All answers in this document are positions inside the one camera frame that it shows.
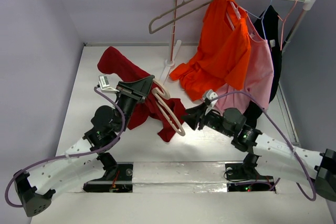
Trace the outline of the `beige wooden hanger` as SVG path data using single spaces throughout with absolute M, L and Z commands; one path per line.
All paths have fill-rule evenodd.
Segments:
M 153 83 L 157 85 L 157 87 L 152 89 L 152 94 L 155 97 L 156 105 L 158 106 L 159 110 L 171 128 L 180 136 L 185 136 L 185 131 L 182 127 L 182 124 L 179 122 L 174 112 L 165 102 L 171 98 L 167 88 L 156 78 L 153 79 Z

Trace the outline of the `dark red t shirt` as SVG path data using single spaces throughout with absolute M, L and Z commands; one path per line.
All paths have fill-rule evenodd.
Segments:
M 98 70 L 103 74 L 116 74 L 122 81 L 133 82 L 148 77 L 150 74 L 142 70 L 129 59 L 127 59 L 119 50 L 114 47 L 107 48 L 102 54 L 98 64 Z M 185 107 L 181 100 L 178 98 L 170 98 L 164 100 L 167 106 L 172 110 L 179 122 L 182 124 L 184 121 L 181 116 L 185 115 Z M 169 142 L 175 135 L 175 131 L 170 126 L 167 119 L 160 111 L 156 104 L 156 99 L 150 93 L 144 103 L 136 105 L 134 112 L 130 118 L 128 129 L 132 130 L 143 124 L 148 117 L 152 117 L 162 122 L 163 129 L 157 134 L 165 142 Z

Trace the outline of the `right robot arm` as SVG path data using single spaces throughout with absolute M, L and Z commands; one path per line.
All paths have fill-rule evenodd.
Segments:
M 267 134 L 248 126 L 236 108 L 220 114 L 206 112 L 205 103 L 186 110 L 182 120 L 193 130 L 207 126 L 232 138 L 231 144 L 247 156 L 241 171 L 248 178 L 272 176 L 300 185 L 312 186 L 317 195 L 335 201 L 335 151 L 310 151 L 289 147 Z

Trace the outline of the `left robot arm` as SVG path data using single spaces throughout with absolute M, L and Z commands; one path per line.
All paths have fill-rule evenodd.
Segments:
M 118 163 L 109 150 L 127 129 L 137 104 L 149 95 L 154 76 L 118 82 L 112 106 L 102 105 L 91 119 L 92 128 L 61 156 L 17 172 L 14 186 L 26 216 L 46 210 L 59 195 L 91 180 L 113 180 Z

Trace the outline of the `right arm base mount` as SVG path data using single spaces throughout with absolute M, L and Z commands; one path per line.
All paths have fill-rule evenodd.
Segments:
M 276 192 L 275 180 L 272 176 L 260 175 L 256 171 L 258 157 L 247 154 L 243 161 L 227 163 L 224 179 L 227 181 L 227 191 L 232 192 Z

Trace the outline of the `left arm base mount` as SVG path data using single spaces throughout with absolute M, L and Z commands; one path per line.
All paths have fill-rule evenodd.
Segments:
M 117 163 L 110 153 L 98 154 L 97 160 L 103 165 L 100 178 L 83 185 L 87 193 L 131 193 L 133 192 L 133 163 Z

